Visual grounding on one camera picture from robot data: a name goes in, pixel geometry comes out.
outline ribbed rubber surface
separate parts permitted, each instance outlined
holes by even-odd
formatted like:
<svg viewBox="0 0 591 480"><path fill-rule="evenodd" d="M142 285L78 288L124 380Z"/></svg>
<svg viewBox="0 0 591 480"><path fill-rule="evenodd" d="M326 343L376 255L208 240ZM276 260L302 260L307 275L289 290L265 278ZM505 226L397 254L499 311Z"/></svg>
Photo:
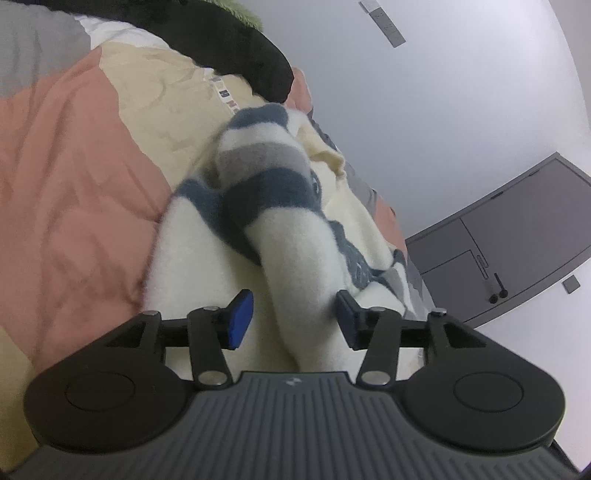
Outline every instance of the ribbed rubber surface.
<svg viewBox="0 0 591 480"><path fill-rule="evenodd" d="M504 458L439 445L383 393L344 374L244 374L199 394L183 419L127 452L42 447L15 480L554 480L568 470L543 448Z"/></svg>

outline logo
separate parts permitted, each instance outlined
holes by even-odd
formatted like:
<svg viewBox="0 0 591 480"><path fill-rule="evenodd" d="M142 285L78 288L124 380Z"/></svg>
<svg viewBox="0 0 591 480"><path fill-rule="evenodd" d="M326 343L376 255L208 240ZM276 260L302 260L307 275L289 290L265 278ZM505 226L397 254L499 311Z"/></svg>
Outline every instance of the logo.
<svg viewBox="0 0 591 480"><path fill-rule="evenodd" d="M285 383L288 384L290 387L297 387L302 382L303 380L297 377L291 377L290 379L285 381Z"/></svg>

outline grey cabinet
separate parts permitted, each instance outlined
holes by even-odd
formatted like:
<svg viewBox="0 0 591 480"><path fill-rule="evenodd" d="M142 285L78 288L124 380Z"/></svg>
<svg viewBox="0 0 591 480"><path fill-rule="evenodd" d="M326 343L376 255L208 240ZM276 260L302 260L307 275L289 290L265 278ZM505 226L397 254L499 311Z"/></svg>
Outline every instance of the grey cabinet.
<svg viewBox="0 0 591 480"><path fill-rule="evenodd" d="M552 155L407 244L435 304L481 325L591 257L591 179Z"/></svg>

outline light switch panel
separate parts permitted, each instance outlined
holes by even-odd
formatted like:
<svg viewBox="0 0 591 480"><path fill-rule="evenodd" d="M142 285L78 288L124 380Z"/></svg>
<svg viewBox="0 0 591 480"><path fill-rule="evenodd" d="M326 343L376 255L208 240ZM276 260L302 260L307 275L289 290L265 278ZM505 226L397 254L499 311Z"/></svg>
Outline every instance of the light switch panel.
<svg viewBox="0 0 591 480"><path fill-rule="evenodd" d="M396 48L406 42L394 22L376 0L362 0L360 3L393 47Z"/></svg>

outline wall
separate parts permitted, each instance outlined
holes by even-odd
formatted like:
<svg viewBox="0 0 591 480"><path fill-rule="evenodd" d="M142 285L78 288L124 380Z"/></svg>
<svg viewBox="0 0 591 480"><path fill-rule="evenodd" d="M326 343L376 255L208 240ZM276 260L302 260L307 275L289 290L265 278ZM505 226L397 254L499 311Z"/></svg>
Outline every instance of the wall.
<svg viewBox="0 0 591 480"><path fill-rule="evenodd" d="M591 134L561 153L591 174ZM478 330L558 381L567 409L556 439L583 469L591 462L591 260L573 273L581 286L570 295L556 283Z"/></svg>
<svg viewBox="0 0 591 480"><path fill-rule="evenodd" d="M548 0L382 0L392 48L356 0L241 0L305 73L314 116L410 236L588 127Z"/></svg>
<svg viewBox="0 0 591 480"><path fill-rule="evenodd" d="M591 119L591 2L550 0L569 43Z"/></svg>

